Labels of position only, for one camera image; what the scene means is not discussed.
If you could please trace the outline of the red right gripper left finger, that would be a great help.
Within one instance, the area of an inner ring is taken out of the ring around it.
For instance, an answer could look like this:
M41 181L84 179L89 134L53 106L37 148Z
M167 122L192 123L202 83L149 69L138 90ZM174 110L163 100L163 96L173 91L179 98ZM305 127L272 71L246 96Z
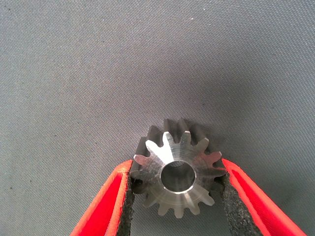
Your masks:
M131 165L128 160L113 170L72 230L72 236L130 235L134 203Z

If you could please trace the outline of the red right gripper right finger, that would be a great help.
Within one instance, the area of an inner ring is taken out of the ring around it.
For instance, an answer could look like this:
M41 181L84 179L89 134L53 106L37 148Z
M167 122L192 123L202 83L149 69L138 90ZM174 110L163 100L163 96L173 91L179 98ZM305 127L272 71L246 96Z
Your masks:
M220 191L233 236L304 236L273 200L235 163L222 159L227 170Z

